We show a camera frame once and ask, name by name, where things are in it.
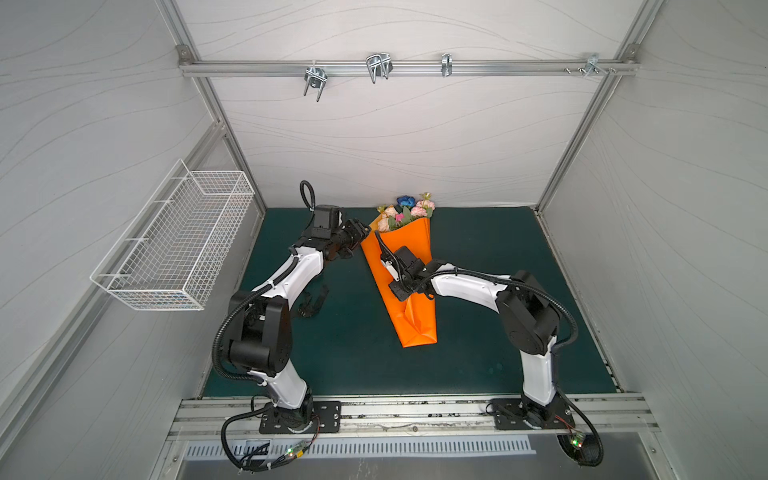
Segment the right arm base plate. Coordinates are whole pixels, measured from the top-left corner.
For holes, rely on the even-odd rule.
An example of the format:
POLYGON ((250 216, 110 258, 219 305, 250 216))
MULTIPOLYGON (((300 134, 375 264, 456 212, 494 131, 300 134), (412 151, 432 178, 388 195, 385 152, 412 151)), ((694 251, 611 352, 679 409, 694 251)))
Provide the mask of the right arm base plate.
POLYGON ((546 406, 525 396, 491 399, 485 408, 496 430, 564 430, 575 429, 573 410, 563 398, 555 395, 546 406))

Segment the orange wrapping paper sheet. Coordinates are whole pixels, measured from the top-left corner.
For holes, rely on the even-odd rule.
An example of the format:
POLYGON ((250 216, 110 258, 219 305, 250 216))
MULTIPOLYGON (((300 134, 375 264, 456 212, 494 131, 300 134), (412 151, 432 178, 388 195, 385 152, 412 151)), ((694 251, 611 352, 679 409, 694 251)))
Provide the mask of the orange wrapping paper sheet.
MULTIPOLYGON (((403 348, 435 344, 438 341, 435 302, 424 294, 412 294, 401 302, 389 288, 393 277, 381 263, 382 251, 375 237, 383 219, 384 215, 380 214, 370 223, 372 232, 361 246, 392 325, 403 348)), ((425 264, 432 260, 429 219, 418 219, 393 232, 384 232, 382 239, 392 251, 406 246, 425 264)))

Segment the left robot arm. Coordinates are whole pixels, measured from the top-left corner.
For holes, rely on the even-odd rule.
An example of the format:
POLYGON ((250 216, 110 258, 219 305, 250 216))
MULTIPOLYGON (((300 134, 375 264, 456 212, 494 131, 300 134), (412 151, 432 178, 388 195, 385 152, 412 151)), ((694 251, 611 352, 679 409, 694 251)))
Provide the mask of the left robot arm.
POLYGON ((253 381, 266 389, 279 410, 304 414, 311 408, 310 387, 297 373, 291 309, 327 263, 349 258, 371 232, 342 208, 312 209, 308 226, 289 247, 287 260, 262 284, 239 291, 214 335, 213 370, 232 381, 253 381))

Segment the peach fake flower stem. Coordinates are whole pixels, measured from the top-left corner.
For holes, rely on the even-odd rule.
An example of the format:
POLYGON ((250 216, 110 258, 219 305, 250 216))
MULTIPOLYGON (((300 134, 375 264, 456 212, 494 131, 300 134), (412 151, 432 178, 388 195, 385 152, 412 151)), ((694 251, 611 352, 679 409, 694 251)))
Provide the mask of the peach fake flower stem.
POLYGON ((382 205, 378 208, 378 211, 379 218, 377 221, 377 230, 382 233, 395 230, 397 226, 397 216, 399 214, 397 209, 392 205, 382 205))

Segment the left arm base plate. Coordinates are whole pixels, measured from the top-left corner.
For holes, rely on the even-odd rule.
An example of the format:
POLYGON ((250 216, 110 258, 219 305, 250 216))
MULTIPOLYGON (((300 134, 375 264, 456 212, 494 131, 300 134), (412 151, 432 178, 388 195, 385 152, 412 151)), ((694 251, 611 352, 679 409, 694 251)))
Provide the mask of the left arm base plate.
POLYGON ((289 435, 338 433, 341 423, 339 401, 318 401, 289 410, 270 406, 262 415, 260 434, 289 435))

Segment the blue fake flower stem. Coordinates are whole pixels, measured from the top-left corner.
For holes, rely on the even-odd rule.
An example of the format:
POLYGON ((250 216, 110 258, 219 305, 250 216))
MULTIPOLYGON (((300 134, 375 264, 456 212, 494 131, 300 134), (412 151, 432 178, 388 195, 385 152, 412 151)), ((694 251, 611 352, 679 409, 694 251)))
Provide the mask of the blue fake flower stem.
POLYGON ((396 201, 399 206, 407 207, 409 209, 413 208, 417 203, 414 197, 408 195, 400 196, 396 199, 396 201))

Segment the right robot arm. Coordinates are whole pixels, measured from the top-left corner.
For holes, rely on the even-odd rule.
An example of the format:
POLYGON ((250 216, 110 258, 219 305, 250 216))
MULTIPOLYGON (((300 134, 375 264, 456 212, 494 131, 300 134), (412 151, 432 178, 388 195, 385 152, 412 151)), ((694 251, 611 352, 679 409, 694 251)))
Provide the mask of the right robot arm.
POLYGON ((555 417, 555 408, 565 403, 557 354, 578 339, 579 330, 571 312, 532 274, 493 275, 438 260, 424 263, 406 247, 385 248, 381 263, 393 275, 389 288, 399 300, 411 294, 452 297, 495 312, 520 352, 523 387, 517 413, 535 428, 555 417))

